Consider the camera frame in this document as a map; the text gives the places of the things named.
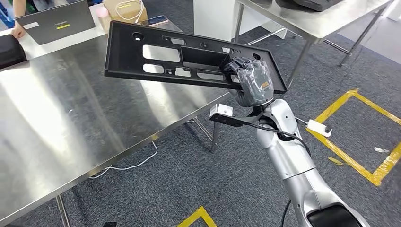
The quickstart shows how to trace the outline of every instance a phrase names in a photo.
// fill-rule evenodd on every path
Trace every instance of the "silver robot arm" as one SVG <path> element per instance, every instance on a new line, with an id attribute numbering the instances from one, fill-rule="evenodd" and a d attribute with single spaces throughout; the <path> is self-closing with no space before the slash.
<path id="1" fill-rule="evenodd" d="M 301 138 L 291 108 L 282 99 L 264 109 L 259 123 Z M 330 189 L 300 141 L 289 140 L 285 135 L 280 138 L 277 133 L 262 129 L 257 129 L 256 135 L 284 182 L 300 227 L 369 227 L 358 212 Z"/>
<path id="2" fill-rule="evenodd" d="M 334 193 L 318 173 L 306 147 L 300 141 L 302 137 L 288 103 L 282 99 L 273 99 L 273 86 L 266 63 L 237 58 L 226 66 L 226 71 L 238 76 L 243 89 L 230 92 L 239 105 L 252 107 L 253 112 L 244 118 L 224 116 L 220 114 L 217 105 L 210 119 L 235 127 L 254 127 L 253 122 L 259 121 L 257 139 L 262 148 L 266 149 L 277 174 L 284 182 L 299 226 L 369 227 L 365 219 Z"/>

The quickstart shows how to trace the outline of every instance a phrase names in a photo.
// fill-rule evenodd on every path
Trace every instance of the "table surface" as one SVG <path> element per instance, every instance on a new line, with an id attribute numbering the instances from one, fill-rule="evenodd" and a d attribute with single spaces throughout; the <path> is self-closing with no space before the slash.
<path id="1" fill-rule="evenodd" d="M 392 0 L 343 0 L 323 12 L 300 10 L 285 0 L 238 0 L 278 24 L 312 41 L 324 39 Z"/>
<path id="2" fill-rule="evenodd" d="M 228 97 L 106 78 L 106 44 L 100 36 L 0 71 L 0 226 Z"/>

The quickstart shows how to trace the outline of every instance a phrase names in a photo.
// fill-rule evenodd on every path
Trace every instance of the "cable on floor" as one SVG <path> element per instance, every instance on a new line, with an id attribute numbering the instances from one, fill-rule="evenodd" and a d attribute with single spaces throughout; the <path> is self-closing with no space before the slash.
<path id="1" fill-rule="evenodd" d="M 101 174 L 99 174 L 97 176 L 90 177 L 90 179 L 96 179 L 96 178 L 100 177 L 101 175 L 105 174 L 109 169 L 129 170 L 129 169 L 132 169 L 132 168 L 135 168 L 135 167 L 139 167 L 140 165 L 144 164 L 145 162 L 147 162 L 149 159 L 151 159 L 153 156 L 155 156 L 157 154 L 158 149 L 157 149 L 157 147 L 155 145 L 155 142 L 152 141 L 152 144 L 156 149 L 155 153 L 153 153 L 153 155 L 149 156 L 148 158 L 146 158 L 143 162 L 139 163 L 138 165 L 130 166 L 130 167 L 127 167 L 127 168 L 117 168 L 117 167 L 109 166 L 109 167 L 104 168 L 103 172 Z"/>

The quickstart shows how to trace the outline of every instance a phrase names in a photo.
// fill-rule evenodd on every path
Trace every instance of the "laptop lid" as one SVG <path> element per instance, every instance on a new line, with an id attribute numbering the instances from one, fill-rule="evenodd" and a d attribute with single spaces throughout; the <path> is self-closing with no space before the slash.
<path id="1" fill-rule="evenodd" d="M 87 0 L 17 17 L 15 20 L 39 45 L 95 27 Z"/>

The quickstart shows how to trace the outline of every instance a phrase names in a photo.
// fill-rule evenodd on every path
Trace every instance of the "yellow tape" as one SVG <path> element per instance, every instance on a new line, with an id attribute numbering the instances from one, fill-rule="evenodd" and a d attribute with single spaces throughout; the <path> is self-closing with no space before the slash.
<path id="1" fill-rule="evenodd" d="M 333 157 L 330 157 L 330 156 L 329 156 L 329 160 L 334 162 L 338 166 L 342 166 L 342 165 L 346 164 L 346 163 L 342 163 L 340 160 L 338 160 L 336 158 L 333 158 Z"/>
<path id="2" fill-rule="evenodd" d="M 391 114 L 390 112 L 384 110 L 379 107 L 377 104 L 368 100 L 358 93 L 358 89 L 347 91 L 343 94 L 339 99 L 337 99 L 333 104 L 331 104 L 326 110 L 324 110 L 318 117 L 316 117 L 315 121 L 319 123 L 323 123 L 327 118 L 329 118 L 335 111 L 337 111 L 344 103 L 346 103 L 349 98 L 355 97 L 371 108 L 377 110 L 384 116 L 390 118 L 391 120 L 397 122 L 401 125 L 401 119 Z M 352 166 L 355 170 L 357 170 L 362 176 L 368 179 L 376 186 L 380 186 L 382 184 L 383 178 L 390 172 L 390 170 L 395 166 L 398 160 L 401 158 L 401 142 L 395 147 L 395 149 L 391 152 L 391 154 L 386 158 L 386 160 L 373 172 L 370 173 L 363 166 L 361 166 L 358 162 L 353 160 L 349 155 L 347 155 L 344 151 L 334 145 L 330 140 L 328 140 L 323 135 L 314 132 L 310 129 L 306 129 L 312 135 L 314 135 L 321 143 L 326 145 L 330 150 L 336 153 L 342 160 Z"/>
<path id="3" fill-rule="evenodd" d="M 316 117 L 315 121 L 319 123 L 323 123 L 327 120 L 334 112 L 336 112 L 344 103 L 348 101 L 355 93 L 358 92 L 358 89 L 349 90 L 345 94 L 343 94 L 337 101 L 331 104 L 323 113 L 321 113 L 318 117 Z"/>
<path id="4" fill-rule="evenodd" d="M 206 225 L 208 225 L 209 227 L 217 227 L 212 218 L 210 217 L 210 215 L 206 212 L 206 210 L 203 207 L 200 207 L 198 211 L 200 213 L 200 216 L 205 221 Z"/>
<path id="5" fill-rule="evenodd" d="M 62 29 L 62 28 L 65 28 L 65 27 L 69 27 L 69 26 L 70 26 L 70 24 L 66 24 L 66 25 L 63 25 L 63 26 L 57 27 L 57 30 L 59 30 L 59 29 Z"/>
<path id="6" fill-rule="evenodd" d="M 198 218 L 202 217 L 205 221 L 206 225 L 209 227 L 217 227 L 212 218 L 206 212 L 203 207 L 199 207 L 193 214 L 191 214 L 187 219 L 185 219 L 181 224 L 177 225 L 177 227 L 188 227 L 192 223 L 194 223 Z"/>
<path id="7" fill-rule="evenodd" d="M 373 172 L 373 177 L 382 180 L 401 158 L 401 142 L 395 147 L 384 162 Z"/>
<path id="8" fill-rule="evenodd" d="M 378 105 L 374 104 L 372 101 L 368 100 L 367 98 L 363 97 L 362 95 L 355 93 L 354 94 L 355 98 L 361 100 L 364 102 L 366 105 L 370 106 L 371 108 L 377 110 L 384 116 L 390 118 L 391 120 L 397 122 L 399 125 L 401 125 L 401 119 L 396 117 L 395 115 L 391 114 L 390 112 L 386 111 L 385 109 L 379 107 Z"/>

